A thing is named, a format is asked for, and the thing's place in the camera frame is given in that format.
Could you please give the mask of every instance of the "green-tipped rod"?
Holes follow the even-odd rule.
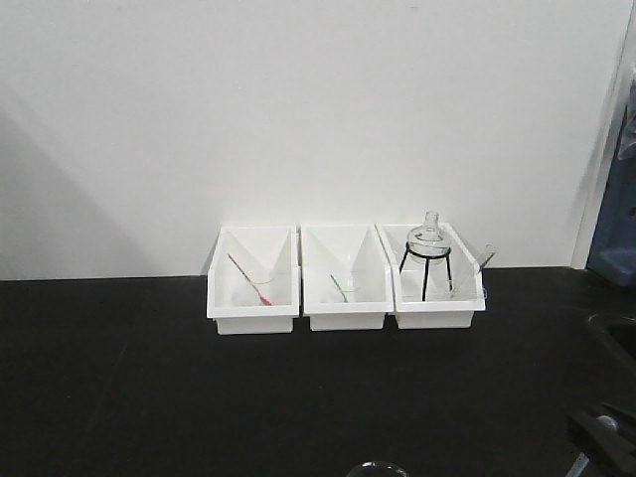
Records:
[[[340,284],[336,281],[336,277],[332,275],[331,273],[329,274],[329,276],[331,276],[331,279],[334,282],[334,285],[336,285],[336,288],[338,288],[338,291],[342,295],[342,299],[345,300],[345,303],[349,303],[349,299],[347,298],[347,295],[345,294],[343,289],[340,287]]]

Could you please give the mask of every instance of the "white wall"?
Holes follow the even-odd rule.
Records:
[[[221,223],[427,209],[569,265],[630,8],[7,0],[0,276],[199,274]]]

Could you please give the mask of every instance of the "metal stand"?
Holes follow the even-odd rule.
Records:
[[[450,291],[453,291],[453,280],[450,274],[450,248],[446,253],[442,255],[421,255],[410,249],[408,246],[408,242],[406,243],[406,249],[404,250],[404,256],[401,258],[401,263],[399,264],[399,272],[404,268],[404,263],[406,262],[406,256],[408,254],[414,255],[418,258],[423,258],[426,260],[424,264],[424,282],[421,287],[421,301],[426,301],[426,285],[428,284],[428,266],[430,265],[431,260],[437,260],[439,258],[446,258],[446,272],[448,273],[448,286]]]

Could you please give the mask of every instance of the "glass funnel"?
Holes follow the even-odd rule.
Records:
[[[411,251],[430,258],[444,256],[450,250],[450,238],[439,227],[439,214],[434,211],[426,213],[424,223],[408,233],[408,247]],[[417,263],[425,263],[424,258],[414,254],[411,258]]]

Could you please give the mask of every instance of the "black clamp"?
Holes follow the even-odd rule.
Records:
[[[636,476],[636,412],[609,403],[567,417],[569,440],[604,475]]]

